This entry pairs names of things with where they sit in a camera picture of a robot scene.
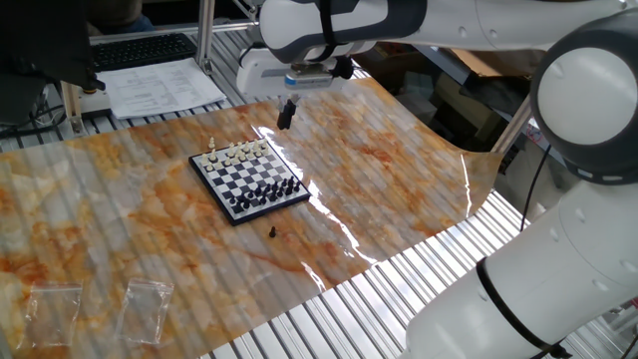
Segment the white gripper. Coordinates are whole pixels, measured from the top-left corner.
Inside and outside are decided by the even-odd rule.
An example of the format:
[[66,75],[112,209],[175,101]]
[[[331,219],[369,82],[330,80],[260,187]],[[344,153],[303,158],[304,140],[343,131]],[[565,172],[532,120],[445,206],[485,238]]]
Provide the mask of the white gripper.
[[241,53],[237,72],[238,90],[248,96],[292,95],[279,106],[277,128],[289,130],[296,113],[299,95],[315,91],[340,91],[345,80],[331,70],[337,62],[284,64],[267,48],[246,49]]

